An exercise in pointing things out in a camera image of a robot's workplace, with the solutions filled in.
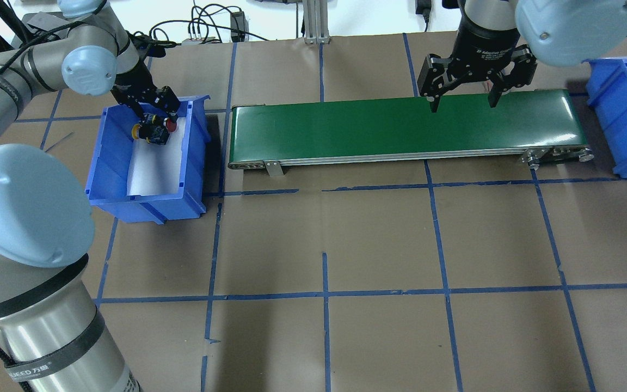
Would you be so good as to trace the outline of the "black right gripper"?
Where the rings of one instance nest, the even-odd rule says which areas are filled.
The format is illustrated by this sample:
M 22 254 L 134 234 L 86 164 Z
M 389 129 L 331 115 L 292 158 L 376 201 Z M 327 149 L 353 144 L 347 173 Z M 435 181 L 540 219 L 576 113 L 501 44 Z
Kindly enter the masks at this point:
M 420 96 L 428 97 L 431 112 L 437 113 L 440 98 L 461 84 L 488 81 L 490 108 L 497 107 L 505 92 L 532 83 L 537 57 L 529 45 L 518 45 L 520 33 L 461 24 L 449 57 L 429 54 L 418 75 Z

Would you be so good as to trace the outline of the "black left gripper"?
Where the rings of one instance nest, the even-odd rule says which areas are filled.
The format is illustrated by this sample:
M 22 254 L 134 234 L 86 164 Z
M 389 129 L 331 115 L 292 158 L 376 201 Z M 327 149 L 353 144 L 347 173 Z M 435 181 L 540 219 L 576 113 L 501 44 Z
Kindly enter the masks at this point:
M 147 124 L 142 103 L 162 110 L 172 122 L 176 122 L 177 111 L 181 106 L 181 101 L 171 87 L 159 88 L 154 84 L 152 75 L 142 60 L 131 70 L 117 74 L 111 94 L 117 104 L 125 105 L 134 112 L 141 126 Z

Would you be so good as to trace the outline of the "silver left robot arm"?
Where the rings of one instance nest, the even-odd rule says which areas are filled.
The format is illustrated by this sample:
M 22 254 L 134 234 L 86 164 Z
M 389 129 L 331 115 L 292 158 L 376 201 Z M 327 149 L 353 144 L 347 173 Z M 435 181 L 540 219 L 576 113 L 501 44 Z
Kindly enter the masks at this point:
M 181 106 L 155 86 L 105 1 L 60 1 L 65 23 L 0 53 L 0 137 L 32 97 L 112 92 L 130 136 L 166 144 Z M 0 145 L 0 361 L 25 391 L 141 391 L 82 282 L 95 225 L 81 184 L 28 144 Z

